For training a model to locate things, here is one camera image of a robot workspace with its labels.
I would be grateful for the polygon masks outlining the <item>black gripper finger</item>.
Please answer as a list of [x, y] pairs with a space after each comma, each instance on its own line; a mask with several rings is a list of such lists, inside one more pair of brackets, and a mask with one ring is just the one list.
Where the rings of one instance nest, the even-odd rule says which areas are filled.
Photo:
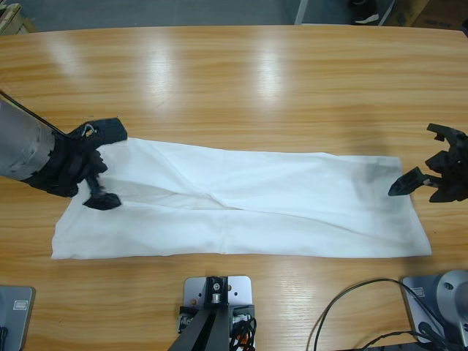
[[424, 185], [426, 175], [420, 171], [419, 167], [415, 167], [404, 175], [396, 179], [390, 186], [388, 195], [391, 197], [409, 195], [417, 188]]
[[106, 192], [97, 175], [89, 175], [86, 178], [86, 183], [89, 187], [90, 197], [83, 202], [84, 206], [100, 211], [108, 211], [121, 205], [118, 195]]
[[426, 129], [435, 134], [435, 140], [447, 141], [450, 146], [462, 146], [467, 143], [467, 135], [457, 129], [433, 123], [430, 123]]
[[113, 144], [127, 138], [127, 131], [118, 118], [87, 121], [73, 131], [73, 139], [86, 144]]

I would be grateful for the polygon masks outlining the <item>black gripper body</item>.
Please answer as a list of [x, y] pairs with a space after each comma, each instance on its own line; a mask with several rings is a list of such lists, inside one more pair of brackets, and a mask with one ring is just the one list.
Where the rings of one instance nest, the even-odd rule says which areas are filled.
[[437, 188], [430, 203], [449, 203], [467, 199], [467, 143], [453, 144], [425, 161], [428, 168], [439, 173], [431, 182]]
[[98, 148], [110, 144], [110, 138], [100, 131], [86, 137], [81, 130], [67, 135], [53, 132], [54, 146], [49, 159], [31, 176], [31, 186], [59, 197], [74, 197], [78, 184], [90, 178], [98, 190], [97, 176], [107, 170]]

